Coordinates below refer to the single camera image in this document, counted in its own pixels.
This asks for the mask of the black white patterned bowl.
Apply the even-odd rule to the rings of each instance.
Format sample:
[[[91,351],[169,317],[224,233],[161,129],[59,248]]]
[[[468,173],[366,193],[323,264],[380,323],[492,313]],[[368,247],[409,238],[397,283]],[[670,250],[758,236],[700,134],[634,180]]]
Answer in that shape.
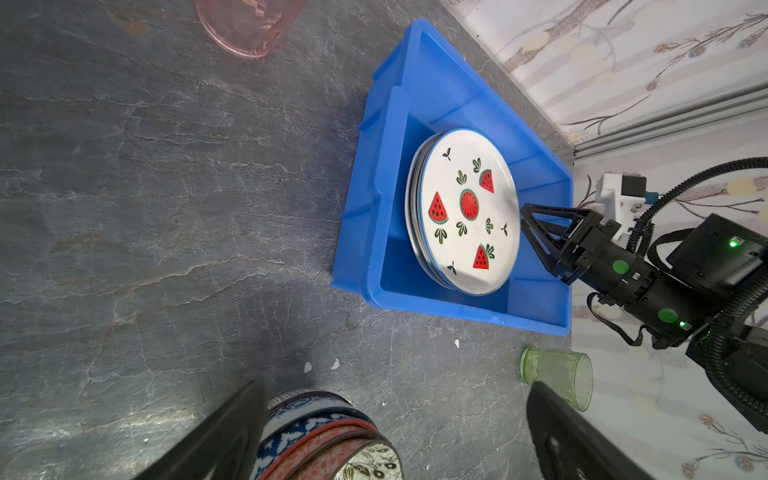
[[[396,449],[385,440],[344,440],[312,460],[292,479],[404,479]]]

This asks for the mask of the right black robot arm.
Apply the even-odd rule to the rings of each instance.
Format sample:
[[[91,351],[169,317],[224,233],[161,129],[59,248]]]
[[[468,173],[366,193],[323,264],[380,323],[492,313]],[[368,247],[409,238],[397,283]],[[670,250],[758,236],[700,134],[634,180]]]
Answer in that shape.
[[[686,345],[714,388],[758,431],[767,430],[767,333],[747,319],[767,299],[767,239],[717,214],[695,228],[653,236],[653,218],[692,187],[764,157],[726,162],[675,186],[630,230],[586,208],[526,204],[521,229],[545,269],[591,288],[586,302],[614,305],[637,319],[656,350]]]

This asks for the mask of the watermelon pattern plate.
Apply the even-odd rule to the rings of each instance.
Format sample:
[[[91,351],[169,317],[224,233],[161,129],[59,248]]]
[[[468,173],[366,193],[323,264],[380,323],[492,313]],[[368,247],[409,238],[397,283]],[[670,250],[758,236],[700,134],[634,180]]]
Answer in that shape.
[[[485,296],[510,277],[520,245],[520,207],[496,146],[468,128],[443,133],[414,174],[414,219],[424,257],[451,290]]]

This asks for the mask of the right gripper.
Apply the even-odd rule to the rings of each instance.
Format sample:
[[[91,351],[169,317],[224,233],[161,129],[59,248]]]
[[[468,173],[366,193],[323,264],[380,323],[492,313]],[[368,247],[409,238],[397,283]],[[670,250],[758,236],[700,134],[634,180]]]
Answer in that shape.
[[[582,208],[525,204],[522,232],[544,268],[566,284],[580,281],[601,301],[642,323],[655,348],[677,347],[717,314],[703,293],[611,241],[618,224]]]

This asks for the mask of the red rimmed bowl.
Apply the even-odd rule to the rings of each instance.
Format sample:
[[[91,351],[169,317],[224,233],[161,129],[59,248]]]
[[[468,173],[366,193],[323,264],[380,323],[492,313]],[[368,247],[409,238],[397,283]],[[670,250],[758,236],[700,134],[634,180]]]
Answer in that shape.
[[[256,479],[330,479],[344,460],[384,437],[371,423],[341,419],[304,435]]]

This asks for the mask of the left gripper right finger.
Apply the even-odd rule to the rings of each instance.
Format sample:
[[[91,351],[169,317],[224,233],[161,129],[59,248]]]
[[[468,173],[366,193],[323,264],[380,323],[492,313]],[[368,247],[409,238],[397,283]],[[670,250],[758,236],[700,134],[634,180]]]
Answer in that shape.
[[[545,383],[532,385],[526,417],[545,479],[651,480]]]

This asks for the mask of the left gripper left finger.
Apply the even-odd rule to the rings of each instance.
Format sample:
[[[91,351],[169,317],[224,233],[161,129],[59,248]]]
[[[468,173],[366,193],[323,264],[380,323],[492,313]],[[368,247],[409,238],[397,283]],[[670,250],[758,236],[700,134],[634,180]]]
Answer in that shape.
[[[266,416],[266,390],[252,381],[138,477],[249,479],[255,471]]]

